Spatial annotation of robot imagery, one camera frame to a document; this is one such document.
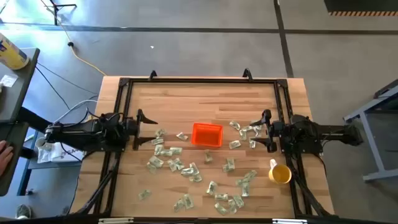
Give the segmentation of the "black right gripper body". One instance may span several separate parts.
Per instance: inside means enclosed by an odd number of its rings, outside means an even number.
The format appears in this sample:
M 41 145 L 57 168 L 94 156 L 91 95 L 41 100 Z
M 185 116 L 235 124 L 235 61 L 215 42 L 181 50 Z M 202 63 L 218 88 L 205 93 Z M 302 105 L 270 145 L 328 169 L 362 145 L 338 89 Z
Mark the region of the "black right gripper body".
M 282 121 L 274 121 L 267 126 L 267 131 L 270 139 L 274 137 L 280 138 L 284 132 L 284 123 Z

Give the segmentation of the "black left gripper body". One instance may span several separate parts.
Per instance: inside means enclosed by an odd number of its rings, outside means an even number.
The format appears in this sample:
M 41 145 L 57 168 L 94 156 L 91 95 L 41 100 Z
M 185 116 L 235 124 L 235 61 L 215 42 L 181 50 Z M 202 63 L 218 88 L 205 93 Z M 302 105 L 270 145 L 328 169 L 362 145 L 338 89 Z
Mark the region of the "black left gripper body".
M 125 121 L 125 129 L 128 136 L 139 136 L 139 123 L 134 119 L 127 119 Z

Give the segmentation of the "orange plastic basket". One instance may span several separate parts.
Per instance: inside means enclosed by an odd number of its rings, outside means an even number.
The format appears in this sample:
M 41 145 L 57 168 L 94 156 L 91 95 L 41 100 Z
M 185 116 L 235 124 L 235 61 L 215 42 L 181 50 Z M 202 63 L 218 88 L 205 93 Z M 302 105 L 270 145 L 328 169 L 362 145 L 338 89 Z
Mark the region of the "orange plastic basket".
M 221 147 L 223 143 L 223 126 L 194 123 L 191 142 L 199 146 Z

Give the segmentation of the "yellow mug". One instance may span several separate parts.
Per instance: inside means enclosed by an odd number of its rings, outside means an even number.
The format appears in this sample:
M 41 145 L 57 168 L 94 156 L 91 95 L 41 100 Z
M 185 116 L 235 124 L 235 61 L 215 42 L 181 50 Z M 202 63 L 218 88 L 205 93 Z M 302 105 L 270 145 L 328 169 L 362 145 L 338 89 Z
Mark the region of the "yellow mug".
M 269 178 L 277 184 L 287 184 L 292 178 L 292 172 L 287 165 L 278 164 L 275 159 L 271 159 Z

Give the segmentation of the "white printed plastic bag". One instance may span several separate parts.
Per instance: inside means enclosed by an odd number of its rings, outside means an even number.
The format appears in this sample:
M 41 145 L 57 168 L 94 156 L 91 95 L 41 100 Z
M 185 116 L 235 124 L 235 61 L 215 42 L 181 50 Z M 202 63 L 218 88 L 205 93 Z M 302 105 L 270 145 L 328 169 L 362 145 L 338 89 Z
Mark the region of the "white printed plastic bag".
M 85 152 L 79 151 L 65 143 L 52 143 L 52 150 L 45 151 L 38 149 L 37 163 L 47 163 L 47 162 L 79 162 L 83 160 Z

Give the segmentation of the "white paper cup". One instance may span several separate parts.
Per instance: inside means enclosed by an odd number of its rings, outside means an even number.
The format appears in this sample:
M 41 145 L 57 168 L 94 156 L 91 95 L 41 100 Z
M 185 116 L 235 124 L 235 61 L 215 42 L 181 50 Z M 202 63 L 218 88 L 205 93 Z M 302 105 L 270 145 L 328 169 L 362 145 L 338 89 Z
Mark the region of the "white paper cup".
M 40 150 L 51 151 L 52 143 L 49 143 L 45 138 L 38 138 L 35 142 L 35 146 Z

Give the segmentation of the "grey metal cart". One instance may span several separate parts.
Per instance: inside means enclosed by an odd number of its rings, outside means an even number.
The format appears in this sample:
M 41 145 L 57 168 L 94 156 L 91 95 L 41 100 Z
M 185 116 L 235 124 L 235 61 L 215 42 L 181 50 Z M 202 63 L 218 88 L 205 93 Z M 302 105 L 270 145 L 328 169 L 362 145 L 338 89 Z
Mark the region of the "grey metal cart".
M 385 152 L 398 155 L 398 79 L 379 89 L 373 98 L 343 117 L 344 122 L 360 120 L 369 143 L 377 171 L 363 176 L 365 182 L 398 177 L 398 167 L 387 169 L 382 160 L 379 143 Z

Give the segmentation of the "black desk support beam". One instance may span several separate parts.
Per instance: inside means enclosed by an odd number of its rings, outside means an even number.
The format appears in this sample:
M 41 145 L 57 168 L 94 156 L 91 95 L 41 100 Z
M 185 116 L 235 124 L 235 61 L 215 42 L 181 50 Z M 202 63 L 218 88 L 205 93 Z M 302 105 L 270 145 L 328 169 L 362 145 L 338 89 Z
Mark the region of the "black desk support beam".
M 46 119 L 24 107 L 20 108 L 17 115 L 17 120 L 28 123 L 30 128 L 33 128 L 41 133 L 44 133 L 45 129 L 52 124 L 50 121 L 47 121 Z

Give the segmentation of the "black desk panel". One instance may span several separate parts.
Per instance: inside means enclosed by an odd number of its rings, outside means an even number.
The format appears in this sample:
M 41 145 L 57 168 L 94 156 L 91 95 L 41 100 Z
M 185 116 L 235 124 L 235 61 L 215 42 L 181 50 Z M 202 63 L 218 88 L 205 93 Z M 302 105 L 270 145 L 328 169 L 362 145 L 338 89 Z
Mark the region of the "black desk panel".
M 3 175 L 0 176 L 0 197 L 9 191 L 28 128 L 27 123 L 0 124 L 0 140 L 6 140 L 13 147 L 14 154 Z

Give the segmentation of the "dark grey desk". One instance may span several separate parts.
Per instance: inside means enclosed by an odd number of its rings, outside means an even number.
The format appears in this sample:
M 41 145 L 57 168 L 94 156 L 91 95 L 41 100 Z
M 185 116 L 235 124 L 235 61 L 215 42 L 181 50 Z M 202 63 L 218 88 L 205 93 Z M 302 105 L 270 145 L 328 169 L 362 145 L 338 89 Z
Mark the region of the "dark grey desk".
M 40 49 L 24 48 L 22 51 L 29 58 L 29 63 L 24 68 L 11 70 L 0 63 L 0 80 L 5 75 L 16 78 L 13 86 L 2 88 L 0 94 L 0 123 L 11 123 L 17 119 L 37 65 Z

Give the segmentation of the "blue metal shelf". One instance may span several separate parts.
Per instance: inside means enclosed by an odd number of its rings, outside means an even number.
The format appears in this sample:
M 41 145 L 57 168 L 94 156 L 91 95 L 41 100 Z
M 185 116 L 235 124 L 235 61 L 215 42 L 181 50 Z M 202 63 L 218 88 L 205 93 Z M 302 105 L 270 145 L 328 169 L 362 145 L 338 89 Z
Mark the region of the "blue metal shelf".
M 32 195 L 33 190 L 28 189 L 28 183 L 33 170 L 36 169 L 52 169 L 61 167 L 75 167 L 79 166 L 78 161 L 72 162 L 46 162 L 42 164 L 37 163 L 37 150 L 35 149 L 35 141 L 41 137 L 41 133 L 35 129 L 28 129 L 26 141 L 22 147 L 20 157 L 27 159 L 24 165 L 21 181 L 17 191 L 17 196 Z

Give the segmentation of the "person's hand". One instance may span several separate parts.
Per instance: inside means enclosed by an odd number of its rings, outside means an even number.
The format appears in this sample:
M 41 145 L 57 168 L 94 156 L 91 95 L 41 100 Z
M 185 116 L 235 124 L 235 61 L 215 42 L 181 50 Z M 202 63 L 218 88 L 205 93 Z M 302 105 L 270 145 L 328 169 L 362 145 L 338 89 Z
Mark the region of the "person's hand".
M 5 172 L 13 157 L 13 147 L 5 140 L 0 141 L 0 177 Z

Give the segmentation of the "white paper note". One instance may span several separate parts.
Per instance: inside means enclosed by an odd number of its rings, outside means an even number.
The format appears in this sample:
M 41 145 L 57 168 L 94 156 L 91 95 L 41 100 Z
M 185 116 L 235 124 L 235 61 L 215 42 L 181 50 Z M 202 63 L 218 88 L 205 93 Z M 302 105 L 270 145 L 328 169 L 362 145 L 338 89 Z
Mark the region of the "white paper note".
M 17 79 L 18 79 L 18 76 L 16 76 L 16 75 L 4 75 L 0 79 L 0 84 L 2 86 L 12 88 L 13 85 L 15 84 L 15 82 L 17 81 Z

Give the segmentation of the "person's shoe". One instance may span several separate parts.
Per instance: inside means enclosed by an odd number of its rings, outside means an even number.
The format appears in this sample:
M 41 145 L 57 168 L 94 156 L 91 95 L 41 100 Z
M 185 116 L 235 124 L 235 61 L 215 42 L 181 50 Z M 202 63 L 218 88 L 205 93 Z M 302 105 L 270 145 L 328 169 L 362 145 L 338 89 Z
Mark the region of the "person's shoe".
M 32 210 L 28 205 L 20 204 L 17 206 L 16 219 L 30 219 L 32 218 Z

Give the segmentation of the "black tripod stand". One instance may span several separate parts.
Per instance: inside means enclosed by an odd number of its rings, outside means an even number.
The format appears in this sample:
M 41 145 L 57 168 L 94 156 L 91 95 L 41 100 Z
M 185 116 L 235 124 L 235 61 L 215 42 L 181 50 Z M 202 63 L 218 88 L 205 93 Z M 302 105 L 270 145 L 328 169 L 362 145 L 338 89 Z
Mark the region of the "black tripod stand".
M 58 21 L 58 12 L 59 10 L 63 9 L 64 7 L 73 7 L 76 8 L 76 4 L 57 4 L 53 0 L 49 0 L 51 3 L 51 7 L 53 8 L 53 16 L 54 16 L 54 25 L 60 25 L 60 22 Z

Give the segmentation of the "yellow wipes canister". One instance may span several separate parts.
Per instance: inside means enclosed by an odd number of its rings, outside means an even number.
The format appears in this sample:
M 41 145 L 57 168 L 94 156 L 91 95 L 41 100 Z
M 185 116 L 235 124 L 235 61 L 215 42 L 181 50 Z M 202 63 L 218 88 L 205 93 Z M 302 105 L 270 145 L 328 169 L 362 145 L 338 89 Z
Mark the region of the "yellow wipes canister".
M 29 57 L 2 33 L 0 33 L 0 63 L 11 70 L 22 69 L 29 63 Z

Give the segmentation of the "black mat hazard stripes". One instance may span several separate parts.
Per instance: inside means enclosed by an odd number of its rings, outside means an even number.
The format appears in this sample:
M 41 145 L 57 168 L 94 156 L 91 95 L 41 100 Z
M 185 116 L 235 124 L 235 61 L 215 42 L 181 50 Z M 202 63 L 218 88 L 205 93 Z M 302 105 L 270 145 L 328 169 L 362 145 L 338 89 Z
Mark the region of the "black mat hazard stripes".
M 398 16 L 398 0 L 323 0 L 330 16 Z

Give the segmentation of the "black aluminium table frame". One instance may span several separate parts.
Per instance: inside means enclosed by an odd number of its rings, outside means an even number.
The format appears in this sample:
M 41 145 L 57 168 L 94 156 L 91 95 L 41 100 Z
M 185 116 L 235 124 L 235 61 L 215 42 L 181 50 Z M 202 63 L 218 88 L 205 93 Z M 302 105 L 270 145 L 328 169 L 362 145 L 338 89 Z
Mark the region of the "black aluminium table frame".
M 202 176 L 201 182 L 190 182 L 179 171 L 172 172 L 164 164 L 155 173 L 147 168 L 154 154 L 154 146 L 147 142 L 137 151 L 128 147 L 121 155 L 116 180 L 111 215 L 114 217 L 182 217 L 216 218 L 215 198 L 206 190 L 211 181 L 218 184 L 216 191 L 229 196 L 242 192 L 235 181 L 251 170 L 257 176 L 249 185 L 249 196 L 244 198 L 244 207 L 233 218 L 292 218 L 294 208 L 290 187 L 276 184 L 269 179 L 270 160 L 284 163 L 281 152 L 268 153 L 258 144 L 255 149 L 248 142 L 242 142 L 236 149 L 229 143 L 238 139 L 237 130 L 229 123 L 237 121 L 246 126 L 257 120 L 265 109 L 272 112 L 272 119 L 286 117 L 288 112 L 311 116 L 307 91 L 301 78 L 287 80 L 290 106 L 285 101 L 276 102 L 274 88 L 278 80 L 256 80 L 248 82 L 243 78 L 217 81 L 214 78 L 184 81 L 182 78 L 168 80 L 157 77 L 151 82 L 134 83 L 132 86 L 129 114 L 135 115 L 138 109 L 158 124 L 143 124 L 141 133 L 152 136 L 156 130 L 166 130 L 165 147 L 182 147 L 179 156 L 185 166 L 194 162 Z M 192 135 L 194 123 L 212 123 L 223 126 L 223 144 L 211 149 L 213 162 L 205 164 L 205 148 L 181 141 L 176 135 L 183 132 Z M 223 172 L 222 165 L 233 158 L 235 169 Z M 152 195 L 139 200 L 139 193 L 149 189 Z M 190 194 L 194 207 L 183 207 L 174 212 L 174 204 Z

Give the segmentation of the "silver metal bracket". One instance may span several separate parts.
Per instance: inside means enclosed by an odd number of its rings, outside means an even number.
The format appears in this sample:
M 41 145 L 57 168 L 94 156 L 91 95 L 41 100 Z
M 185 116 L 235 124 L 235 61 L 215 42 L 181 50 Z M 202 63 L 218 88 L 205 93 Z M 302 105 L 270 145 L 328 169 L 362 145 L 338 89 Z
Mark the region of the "silver metal bracket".
M 272 224 L 308 224 L 308 221 L 302 219 L 273 218 Z
M 134 223 L 133 217 L 110 217 L 110 218 L 100 218 L 98 224 L 129 224 Z

